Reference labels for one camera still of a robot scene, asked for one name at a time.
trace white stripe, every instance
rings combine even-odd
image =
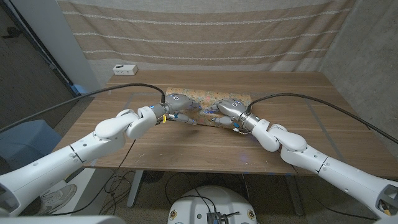
[[[270,38],[270,39],[260,39],[260,40],[236,40],[236,41],[179,41],[179,40],[147,40],[147,39],[137,39],[137,38],[129,38],[129,37],[119,37],[112,35],[102,35],[94,32],[81,32],[81,33],[73,33],[73,35],[98,35],[104,38],[111,39],[122,39],[122,40],[133,40],[133,41],[141,41],[141,42],[152,42],[152,43],[165,43],[165,44],[242,44],[242,43],[256,43],[256,42],[267,42],[267,41],[277,41],[277,40],[290,40],[296,39],[299,37],[313,37],[323,34],[334,34],[337,33],[338,30],[326,31],[318,34],[300,34],[292,37],[281,37],[281,38]]]
[[[161,0],[161,1],[131,1],[131,0],[57,0],[73,4],[105,7],[143,12],[166,13],[225,13],[225,12],[256,12],[274,9],[291,9],[295,7],[316,6],[341,0]]]
[[[269,57],[278,57],[278,56],[282,56],[282,55],[299,55],[299,54],[305,54],[305,53],[309,53],[309,52],[322,52],[322,51],[327,51],[327,50],[328,49],[311,49],[311,50],[307,50],[304,52],[285,52],[282,54],[273,54],[273,55],[247,56],[247,57],[222,57],[222,58],[168,57],[168,56],[122,53],[122,52],[117,52],[114,50],[84,50],[83,53],[86,53],[86,54],[115,53],[115,54],[119,54],[119,55],[128,55],[128,56],[136,56],[136,57],[164,58],[164,59],[177,59],[177,60],[235,60],[235,59],[251,59],[251,58],[269,58]]]
[[[265,22],[279,22],[279,21],[289,21],[294,19],[307,19],[312,17],[317,17],[321,15],[329,15],[329,14],[338,14],[341,12],[349,11],[350,8],[342,9],[338,11],[326,11],[317,14],[307,15],[307,16],[294,16],[294,17],[286,17],[286,18],[278,18],[278,19],[264,19],[259,21],[236,21],[236,22],[162,22],[162,21],[147,21],[140,19],[123,19],[120,17],[108,17],[108,16],[100,16],[100,15],[91,15],[91,14],[82,14],[79,12],[67,11],[63,12],[65,15],[80,15],[89,18],[99,18],[99,19],[109,19],[112,21],[124,21],[124,22],[132,22],[132,23],[148,23],[148,24],[161,24],[161,25],[184,25],[184,26],[210,26],[210,25],[238,25],[238,24],[259,24]]]

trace white base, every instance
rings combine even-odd
[[[239,214],[232,215],[228,218],[230,224],[234,223],[248,223],[257,224],[256,218],[252,220],[248,217],[248,210],[254,211],[251,204],[242,196],[233,192],[230,189],[219,186],[204,186],[197,188],[202,197],[207,197],[212,200],[216,206],[217,212],[223,214],[230,214],[234,212],[239,212]],[[186,195],[198,195],[195,189],[185,193]],[[209,205],[211,212],[214,212],[214,207],[210,201],[205,199],[206,203]],[[177,216],[172,220],[170,218],[170,212],[175,210]],[[172,208],[170,209],[168,224],[174,223],[192,223],[207,224],[207,213],[208,208],[201,198],[197,197],[187,197],[181,198],[174,202]]]

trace shoe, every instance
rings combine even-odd
[[[37,215],[49,215],[64,207],[76,193],[77,186],[69,184],[60,190],[51,192],[40,197],[42,206]]]

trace table leg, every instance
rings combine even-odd
[[[127,199],[127,206],[129,208],[131,208],[136,203],[136,197],[138,195],[138,190],[143,173],[144,173],[143,170],[136,170],[136,173],[134,174],[134,178],[131,183],[129,198]]]
[[[294,176],[285,176],[287,188],[289,189],[290,198],[292,199],[294,213],[298,216],[304,215],[303,204],[300,199],[299,189],[297,188]]]

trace small object on table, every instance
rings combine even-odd
[[[239,100],[245,106],[248,106],[251,102],[250,96],[245,94],[221,93],[214,91],[191,90],[184,88],[168,88],[166,90],[166,95],[170,95],[173,93],[184,94],[187,97],[189,97],[191,100],[195,100],[201,106],[199,111],[182,110],[181,111],[182,114],[185,114],[189,118],[194,119],[200,125],[222,127],[229,129],[235,128],[233,124],[223,125],[223,124],[216,124],[214,121],[212,121],[213,118],[222,118],[224,115],[221,113],[215,113],[213,110],[209,110],[210,106],[222,99],[228,99],[228,98]]]

